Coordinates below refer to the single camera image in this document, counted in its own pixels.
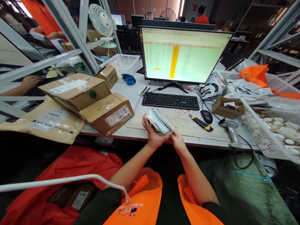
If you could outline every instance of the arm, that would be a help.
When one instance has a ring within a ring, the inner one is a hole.
[[[45,78],[40,76],[27,76],[23,79],[21,85],[12,90],[0,93],[0,96],[24,96],[28,91],[35,88],[39,82]]]
[[[143,116],[142,124],[148,132],[148,143],[109,180],[114,184],[125,187],[125,189],[129,188],[134,182],[149,157],[171,136],[171,133],[159,136],[145,116]]]
[[[180,133],[171,135],[175,151],[180,156],[187,181],[198,205],[213,202],[220,204],[212,186],[200,170],[193,156],[188,151]]]

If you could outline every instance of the red bag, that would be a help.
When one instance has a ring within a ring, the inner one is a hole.
[[[35,181],[86,174],[98,174],[109,180],[122,166],[121,158],[114,153],[104,156],[92,148],[70,146]],[[105,187],[99,180],[93,183],[101,190]],[[7,214],[0,225],[73,224],[79,216],[76,209],[60,209],[55,204],[46,203],[61,186],[58,184],[25,190],[7,207]]]

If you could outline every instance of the orange safety vest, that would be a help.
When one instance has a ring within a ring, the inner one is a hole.
[[[209,224],[222,225],[223,223],[211,212],[198,206],[192,195],[185,175],[177,179],[181,200],[191,225]],[[127,190],[131,199],[112,213],[104,223],[105,225],[155,225],[162,197],[163,182],[160,175],[150,168],[143,168],[137,179]]]

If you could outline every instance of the white fan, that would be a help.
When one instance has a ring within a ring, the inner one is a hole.
[[[113,38],[110,37],[113,33],[113,24],[108,17],[106,11],[97,4],[91,4],[88,9],[88,15],[94,28],[105,37],[100,38],[100,40],[105,41],[101,45],[103,48],[115,48],[117,45],[112,42]]]

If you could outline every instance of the white desk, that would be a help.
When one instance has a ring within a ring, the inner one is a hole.
[[[138,100],[138,89],[140,86],[144,87],[145,85],[148,85],[150,87],[150,91],[151,91],[151,90],[154,90],[158,87],[165,85],[165,83],[145,81],[144,75],[142,75],[142,74],[134,73],[134,77],[137,80],[137,83],[135,85],[128,86],[122,79],[119,79],[119,81],[111,89],[112,93],[118,92],[121,95],[124,95],[130,101],[130,104],[133,109],[135,108],[137,100]],[[174,88],[174,87],[166,88],[166,89],[160,91],[160,93],[177,94],[177,95],[184,94],[184,95],[198,96],[194,92],[189,92],[188,94],[186,94],[186,93],[180,91],[178,88]],[[105,137],[105,135],[98,132],[90,124],[87,124],[84,127],[84,129],[81,131],[80,134]],[[148,134],[147,134],[146,130],[128,128],[128,127],[126,127],[126,125],[123,125],[115,133],[113,133],[110,136],[110,138],[146,141],[148,139]],[[190,146],[229,149],[229,147],[228,147],[229,142],[226,142],[226,141],[211,140],[211,139],[206,139],[206,138],[198,138],[198,137],[190,137],[190,136],[183,136],[183,138],[184,138],[185,143]],[[243,147],[243,149],[250,149],[250,147],[246,144],[243,144],[242,147]],[[252,148],[254,150],[259,150],[259,148],[257,146],[252,145]]]

